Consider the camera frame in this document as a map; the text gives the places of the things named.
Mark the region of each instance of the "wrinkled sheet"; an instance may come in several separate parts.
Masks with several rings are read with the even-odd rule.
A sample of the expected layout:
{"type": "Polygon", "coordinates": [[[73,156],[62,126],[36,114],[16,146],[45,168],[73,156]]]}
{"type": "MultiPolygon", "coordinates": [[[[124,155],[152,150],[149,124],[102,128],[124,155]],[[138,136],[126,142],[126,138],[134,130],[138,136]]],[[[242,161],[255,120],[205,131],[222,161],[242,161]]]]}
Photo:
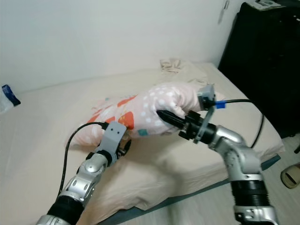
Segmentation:
{"type": "MultiPolygon", "coordinates": [[[[196,66],[227,99],[245,97],[212,64],[196,66]]],[[[22,104],[0,119],[0,224],[35,224],[49,210],[60,184],[65,141],[85,115],[83,109],[99,97],[135,94],[158,80],[158,69],[142,70],[18,95],[22,104]]],[[[211,122],[240,133],[251,144],[260,113],[251,104],[230,104],[216,110],[211,122]]],[[[283,150],[266,120],[255,151],[265,161],[283,150]]],[[[86,148],[70,150],[66,182],[87,154],[86,148]]],[[[146,210],[226,178],[222,158],[202,143],[195,145],[177,134],[133,140],[128,154],[103,174],[78,224],[95,224],[133,206],[146,210]]]]}

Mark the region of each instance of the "white wall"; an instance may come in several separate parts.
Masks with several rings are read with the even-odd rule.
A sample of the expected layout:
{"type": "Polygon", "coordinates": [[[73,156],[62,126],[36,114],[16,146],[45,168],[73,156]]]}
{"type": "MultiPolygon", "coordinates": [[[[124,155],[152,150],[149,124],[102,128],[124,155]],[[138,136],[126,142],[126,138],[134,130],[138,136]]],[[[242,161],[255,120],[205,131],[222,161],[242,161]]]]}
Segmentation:
{"type": "Polygon", "coordinates": [[[242,0],[2,0],[0,82],[16,92],[222,56],[242,0]]]}

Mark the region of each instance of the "slipper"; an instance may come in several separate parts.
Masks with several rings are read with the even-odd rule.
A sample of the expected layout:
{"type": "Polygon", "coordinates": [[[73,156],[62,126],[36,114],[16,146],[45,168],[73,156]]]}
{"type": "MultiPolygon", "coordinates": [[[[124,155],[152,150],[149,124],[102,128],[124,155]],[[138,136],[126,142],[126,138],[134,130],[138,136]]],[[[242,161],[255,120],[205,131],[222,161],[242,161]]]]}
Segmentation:
{"type": "Polygon", "coordinates": [[[288,188],[295,188],[300,183],[300,163],[289,166],[280,174],[281,181],[288,188]]]}

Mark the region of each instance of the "pillowcase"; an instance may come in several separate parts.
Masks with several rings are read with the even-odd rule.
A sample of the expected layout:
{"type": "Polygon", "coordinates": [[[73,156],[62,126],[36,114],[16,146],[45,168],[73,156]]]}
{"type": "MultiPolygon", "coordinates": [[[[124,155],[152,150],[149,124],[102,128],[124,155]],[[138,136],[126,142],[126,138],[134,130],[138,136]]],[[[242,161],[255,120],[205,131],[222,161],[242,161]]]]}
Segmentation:
{"type": "MultiPolygon", "coordinates": [[[[178,129],[162,121],[156,111],[168,110],[182,118],[190,110],[200,111],[197,92],[201,87],[186,82],[168,82],[138,95],[106,98],[93,107],[85,122],[117,121],[127,127],[127,135],[131,138],[170,134],[178,129]]],[[[99,125],[87,126],[74,136],[73,143],[98,146],[103,132],[99,125]]]]}

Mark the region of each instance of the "orange pattern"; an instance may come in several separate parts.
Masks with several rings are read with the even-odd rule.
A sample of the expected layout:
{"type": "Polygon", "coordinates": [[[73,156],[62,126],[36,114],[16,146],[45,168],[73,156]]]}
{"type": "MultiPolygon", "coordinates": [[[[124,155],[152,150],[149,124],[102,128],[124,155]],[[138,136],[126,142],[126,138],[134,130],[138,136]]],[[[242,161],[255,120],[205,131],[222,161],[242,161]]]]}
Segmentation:
{"type": "Polygon", "coordinates": [[[105,120],[105,122],[110,123],[111,121],[115,121],[115,120],[116,120],[116,118],[113,116],[113,117],[105,120]]]}
{"type": "Polygon", "coordinates": [[[109,107],[111,107],[112,105],[107,106],[105,109],[108,109],[109,107]]]}
{"type": "Polygon", "coordinates": [[[118,103],[118,107],[120,107],[121,105],[126,104],[126,103],[129,102],[130,100],[134,99],[136,96],[137,96],[137,95],[135,95],[135,96],[133,96],[133,97],[130,97],[130,98],[127,98],[127,99],[124,99],[124,100],[120,101],[120,102],[118,103]]]}
{"type": "Polygon", "coordinates": [[[99,114],[92,116],[92,118],[90,118],[88,123],[95,122],[95,120],[97,119],[98,116],[99,116],[99,114]]]}
{"type": "Polygon", "coordinates": [[[133,119],[132,112],[127,112],[126,114],[122,115],[119,118],[118,122],[125,125],[129,130],[132,130],[135,127],[135,122],[133,119]]]}
{"type": "Polygon", "coordinates": [[[99,110],[96,111],[93,115],[100,114],[101,111],[102,111],[102,109],[99,109],[99,110]]]}

